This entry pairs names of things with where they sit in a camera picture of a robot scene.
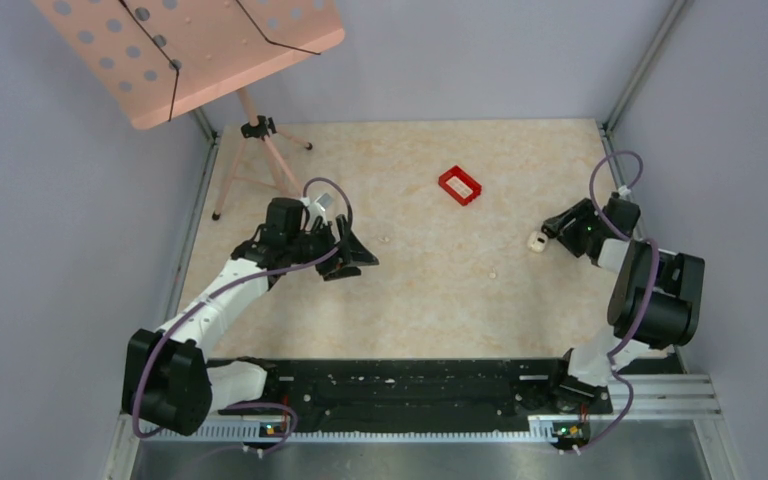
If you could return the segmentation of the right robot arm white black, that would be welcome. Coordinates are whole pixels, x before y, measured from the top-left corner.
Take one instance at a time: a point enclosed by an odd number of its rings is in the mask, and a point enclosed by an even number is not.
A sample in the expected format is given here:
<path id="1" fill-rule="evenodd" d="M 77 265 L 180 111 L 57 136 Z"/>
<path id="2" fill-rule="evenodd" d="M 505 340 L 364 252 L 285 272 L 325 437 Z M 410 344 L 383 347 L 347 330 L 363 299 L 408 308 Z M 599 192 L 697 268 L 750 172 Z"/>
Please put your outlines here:
<path id="1" fill-rule="evenodd" d="M 584 198 L 541 225 L 541 241 L 556 240 L 617 276 L 606 327 L 571 349 L 560 376 L 546 385 L 549 404 L 560 412 L 574 411 L 587 389 L 606 385 L 642 354 L 684 346 L 697 331 L 705 261 L 632 239 L 640 216 L 636 204 L 612 195 L 602 211 Z"/>

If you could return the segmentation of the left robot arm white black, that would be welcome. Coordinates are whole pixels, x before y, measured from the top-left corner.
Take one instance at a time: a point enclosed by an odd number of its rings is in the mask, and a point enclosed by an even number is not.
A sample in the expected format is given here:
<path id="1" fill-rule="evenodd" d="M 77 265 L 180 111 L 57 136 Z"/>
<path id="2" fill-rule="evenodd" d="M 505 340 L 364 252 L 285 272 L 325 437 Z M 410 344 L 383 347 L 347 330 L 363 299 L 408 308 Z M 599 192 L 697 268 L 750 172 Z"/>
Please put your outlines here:
<path id="1" fill-rule="evenodd" d="M 235 360 L 211 367 L 219 340 L 284 275 L 314 268 L 325 281 L 358 276 L 378 258 L 352 232 L 350 219 L 327 220 L 308 198 L 277 197 L 264 222 L 239 244 L 217 277 L 181 313 L 129 339 L 122 409 L 138 428 L 148 422 L 182 435 L 207 416 L 245 402 L 257 413 L 279 404 L 280 386 L 264 367 Z"/>

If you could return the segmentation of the cream earbud charging case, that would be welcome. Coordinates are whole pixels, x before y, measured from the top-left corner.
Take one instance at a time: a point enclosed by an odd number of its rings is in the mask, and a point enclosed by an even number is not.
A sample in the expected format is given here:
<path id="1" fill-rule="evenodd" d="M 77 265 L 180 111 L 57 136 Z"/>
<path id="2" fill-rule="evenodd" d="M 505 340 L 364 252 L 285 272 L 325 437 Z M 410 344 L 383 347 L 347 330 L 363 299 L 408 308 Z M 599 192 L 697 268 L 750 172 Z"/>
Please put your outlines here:
<path id="1" fill-rule="evenodd" d="M 549 238 L 540 231 L 533 231 L 527 240 L 527 248 L 534 253 L 545 251 Z"/>

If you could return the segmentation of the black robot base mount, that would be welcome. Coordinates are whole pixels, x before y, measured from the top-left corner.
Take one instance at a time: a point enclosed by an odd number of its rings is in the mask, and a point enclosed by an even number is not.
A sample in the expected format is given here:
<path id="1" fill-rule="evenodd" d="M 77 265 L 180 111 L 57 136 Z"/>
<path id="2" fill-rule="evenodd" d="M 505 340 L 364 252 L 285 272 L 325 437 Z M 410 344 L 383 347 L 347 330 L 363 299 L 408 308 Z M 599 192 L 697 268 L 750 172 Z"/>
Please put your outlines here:
<path id="1" fill-rule="evenodd" d="M 564 379 L 560 359 L 257 359 L 265 369 L 252 412 L 295 420 L 295 432 L 526 432 L 531 417 L 584 420 L 613 410 L 604 387 Z"/>

